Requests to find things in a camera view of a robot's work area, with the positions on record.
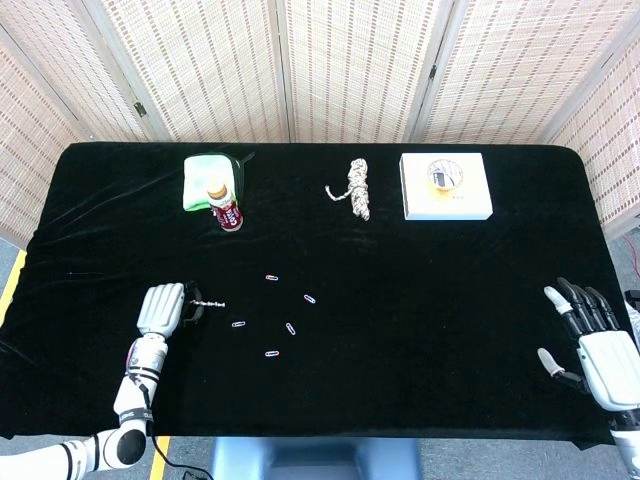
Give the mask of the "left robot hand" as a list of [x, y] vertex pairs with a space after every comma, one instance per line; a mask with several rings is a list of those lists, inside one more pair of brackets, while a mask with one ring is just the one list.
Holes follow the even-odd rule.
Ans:
[[197, 287], [166, 283], [147, 290], [136, 327], [141, 335], [156, 334], [167, 339], [180, 325], [198, 322], [203, 313], [204, 305]]

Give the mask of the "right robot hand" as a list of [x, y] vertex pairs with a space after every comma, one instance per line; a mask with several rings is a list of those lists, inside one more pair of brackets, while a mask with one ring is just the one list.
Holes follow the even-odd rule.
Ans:
[[545, 348], [538, 358], [550, 377], [591, 395], [608, 412], [639, 407], [639, 351], [623, 330], [606, 298], [592, 287], [581, 288], [560, 277], [544, 295], [576, 342], [581, 375], [560, 366]]

